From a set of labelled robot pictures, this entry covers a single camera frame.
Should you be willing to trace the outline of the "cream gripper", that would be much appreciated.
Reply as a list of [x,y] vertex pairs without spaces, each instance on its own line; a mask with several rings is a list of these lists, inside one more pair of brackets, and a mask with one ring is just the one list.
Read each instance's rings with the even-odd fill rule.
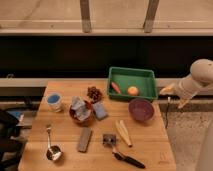
[[[175,84],[175,93],[181,98],[179,100],[178,109],[182,109],[188,102],[197,95],[203,86],[197,82],[191,75],[181,78]],[[159,92],[160,95],[173,95],[174,83],[162,88]]]

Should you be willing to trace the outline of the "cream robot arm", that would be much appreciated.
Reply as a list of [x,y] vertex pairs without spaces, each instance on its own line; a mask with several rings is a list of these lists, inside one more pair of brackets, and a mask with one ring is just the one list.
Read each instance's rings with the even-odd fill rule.
[[159,94],[177,95],[181,109],[198,93],[208,89],[213,89],[213,60],[199,59],[190,66],[189,75],[165,86]]

